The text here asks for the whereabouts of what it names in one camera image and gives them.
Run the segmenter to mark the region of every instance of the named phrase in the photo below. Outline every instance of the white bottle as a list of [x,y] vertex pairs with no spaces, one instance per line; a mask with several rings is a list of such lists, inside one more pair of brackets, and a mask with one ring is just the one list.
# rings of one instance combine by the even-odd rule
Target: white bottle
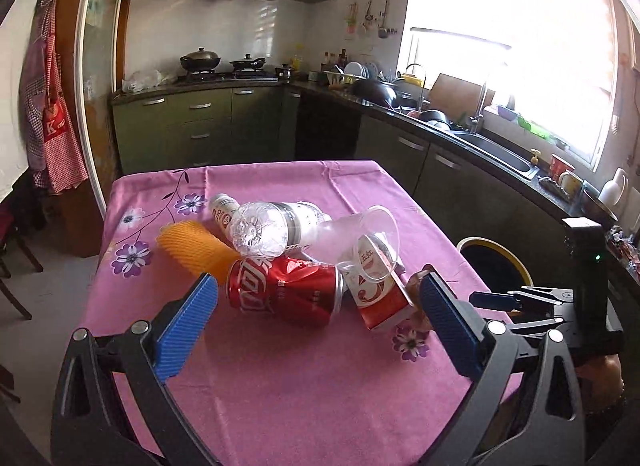
[[612,208],[620,201],[620,197],[626,190],[627,183],[628,179],[625,171],[622,168],[618,168],[613,180],[604,184],[600,195],[598,195],[598,200],[607,208]]
[[311,245],[316,227],[326,220],[331,217],[309,202],[249,202],[234,214],[230,240],[242,256],[276,258]]
[[213,218],[216,221],[218,227],[225,234],[226,239],[230,242],[231,236],[229,235],[229,224],[231,218],[234,216],[240,204],[231,198],[229,195],[219,193],[211,199],[209,202],[209,210],[213,214]]

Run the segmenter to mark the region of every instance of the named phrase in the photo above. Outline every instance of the plastic bag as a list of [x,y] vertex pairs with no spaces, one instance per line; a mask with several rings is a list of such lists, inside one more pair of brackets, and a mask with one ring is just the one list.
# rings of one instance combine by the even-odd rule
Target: plastic bag
[[177,77],[175,74],[163,74],[158,70],[148,70],[134,72],[128,80],[122,81],[122,91],[127,94],[150,90],[161,84],[174,83]]

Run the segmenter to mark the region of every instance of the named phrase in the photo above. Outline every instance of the metal screw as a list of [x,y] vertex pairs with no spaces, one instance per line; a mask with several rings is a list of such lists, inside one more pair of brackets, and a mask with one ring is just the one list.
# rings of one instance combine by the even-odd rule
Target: metal screw
[[131,326],[131,332],[133,332],[133,334],[144,334],[146,331],[149,330],[149,324],[146,321],[136,321],[132,326]]
[[560,341],[564,339],[564,337],[562,336],[562,333],[557,329],[551,329],[548,332],[548,334],[549,334],[549,338],[551,338],[556,343],[560,343]]
[[504,323],[502,323],[501,321],[490,321],[486,327],[489,329],[490,332],[492,332],[493,334],[504,334],[505,332],[507,332],[507,327],[504,326]]
[[82,341],[84,340],[88,335],[88,332],[86,331],[86,329],[78,329],[76,332],[74,332],[74,340],[75,341]]

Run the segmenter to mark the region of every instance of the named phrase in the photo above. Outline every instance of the red soda can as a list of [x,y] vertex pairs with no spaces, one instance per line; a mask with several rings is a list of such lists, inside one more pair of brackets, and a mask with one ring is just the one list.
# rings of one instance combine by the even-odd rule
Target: red soda can
[[279,256],[238,260],[226,281],[231,307],[287,322],[325,327],[340,310],[342,275],[324,263]]

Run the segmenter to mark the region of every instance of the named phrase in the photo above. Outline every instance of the gas stove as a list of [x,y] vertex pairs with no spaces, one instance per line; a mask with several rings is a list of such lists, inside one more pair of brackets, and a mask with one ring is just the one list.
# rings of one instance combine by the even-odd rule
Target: gas stove
[[216,72],[215,70],[201,70],[200,72],[187,72],[185,76],[178,76],[177,84],[197,84],[210,81],[278,81],[274,74],[264,70],[235,70],[233,72]]

